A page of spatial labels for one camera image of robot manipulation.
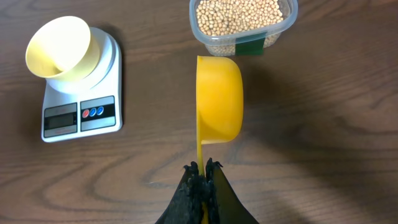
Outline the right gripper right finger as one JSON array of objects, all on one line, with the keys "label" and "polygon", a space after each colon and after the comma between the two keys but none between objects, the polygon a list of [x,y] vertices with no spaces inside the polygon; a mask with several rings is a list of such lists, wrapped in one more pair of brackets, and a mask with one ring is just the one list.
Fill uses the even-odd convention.
[{"label": "right gripper right finger", "polygon": [[206,201],[208,223],[259,224],[238,199],[222,167],[212,158],[209,158],[206,163],[206,180],[210,188],[210,196]]}]

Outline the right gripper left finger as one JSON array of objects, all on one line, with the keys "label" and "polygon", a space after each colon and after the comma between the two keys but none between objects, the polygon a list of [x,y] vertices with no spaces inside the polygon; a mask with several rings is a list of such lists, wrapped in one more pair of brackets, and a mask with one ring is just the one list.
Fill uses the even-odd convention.
[{"label": "right gripper left finger", "polygon": [[185,172],[167,208],[155,224],[200,224],[203,219],[204,178],[198,164],[192,161],[183,167]]}]

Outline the yellow measuring scoop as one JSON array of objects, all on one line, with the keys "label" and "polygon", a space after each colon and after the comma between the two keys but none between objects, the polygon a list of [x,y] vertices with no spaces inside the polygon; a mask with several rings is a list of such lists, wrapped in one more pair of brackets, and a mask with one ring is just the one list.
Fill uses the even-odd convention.
[{"label": "yellow measuring scoop", "polygon": [[239,67],[226,57],[197,57],[197,162],[206,175],[202,146],[232,141],[243,122],[243,81]]}]

